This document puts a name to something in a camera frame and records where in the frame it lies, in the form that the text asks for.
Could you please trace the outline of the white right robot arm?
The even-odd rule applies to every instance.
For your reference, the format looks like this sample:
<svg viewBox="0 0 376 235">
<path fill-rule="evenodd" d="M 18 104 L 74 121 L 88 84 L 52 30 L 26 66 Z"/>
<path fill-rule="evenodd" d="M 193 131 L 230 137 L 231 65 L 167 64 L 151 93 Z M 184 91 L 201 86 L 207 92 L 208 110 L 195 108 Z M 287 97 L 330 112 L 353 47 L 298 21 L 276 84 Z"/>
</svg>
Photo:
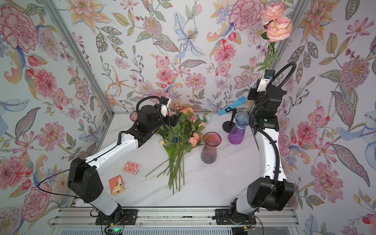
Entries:
<svg viewBox="0 0 376 235">
<path fill-rule="evenodd" d="M 281 211 L 294 194 L 294 185 L 287 181 L 281 166 L 280 128 L 276 113 L 287 94 L 282 86 L 296 67 L 295 62 L 290 62 L 279 71 L 265 70 L 263 77 L 248 92 L 247 99 L 254 103 L 248 124 L 259 151 L 260 177 L 248 186 L 244 199 L 235 199 L 231 203 L 230 216 L 252 215 L 259 209 Z"/>
</svg>

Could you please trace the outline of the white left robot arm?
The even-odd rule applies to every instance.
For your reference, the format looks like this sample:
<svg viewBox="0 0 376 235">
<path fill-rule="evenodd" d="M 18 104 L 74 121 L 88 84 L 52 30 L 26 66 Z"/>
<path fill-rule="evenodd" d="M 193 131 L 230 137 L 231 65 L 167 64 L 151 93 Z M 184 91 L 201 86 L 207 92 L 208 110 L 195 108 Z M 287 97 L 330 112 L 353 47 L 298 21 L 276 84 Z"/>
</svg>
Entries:
<svg viewBox="0 0 376 235">
<path fill-rule="evenodd" d="M 137 109 L 136 114 L 134 124 L 128 130 L 120 131 L 115 143 L 86 159 L 77 157 L 70 165 L 68 188 L 113 222 L 122 220 L 122 207 L 104 191 L 101 175 L 126 154 L 145 144 L 161 126 L 175 127 L 182 115 L 170 116 L 163 104 L 145 105 Z"/>
</svg>

